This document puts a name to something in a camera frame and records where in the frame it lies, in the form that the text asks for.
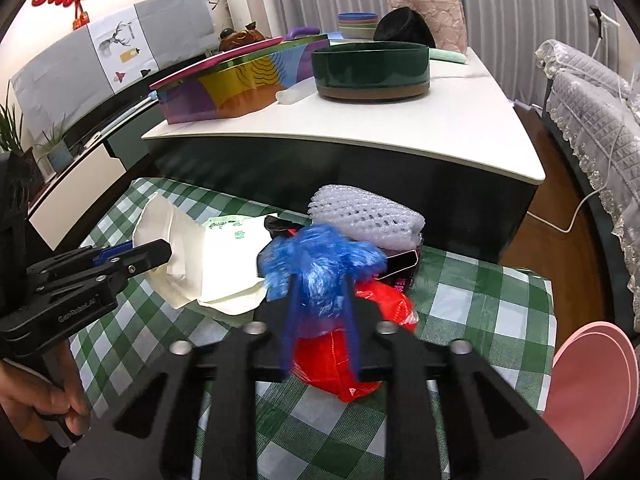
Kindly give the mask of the person's left hand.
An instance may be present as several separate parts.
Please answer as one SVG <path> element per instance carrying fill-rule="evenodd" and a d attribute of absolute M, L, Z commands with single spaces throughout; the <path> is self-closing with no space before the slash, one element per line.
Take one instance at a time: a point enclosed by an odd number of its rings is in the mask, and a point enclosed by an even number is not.
<path fill-rule="evenodd" d="M 64 340 L 54 350 L 63 389 L 1 361 L 1 405 L 14 429 L 24 440 L 42 442 L 50 436 L 40 414 L 62 415 L 67 428 L 82 436 L 90 427 L 91 405 L 82 385 L 70 343 Z"/>

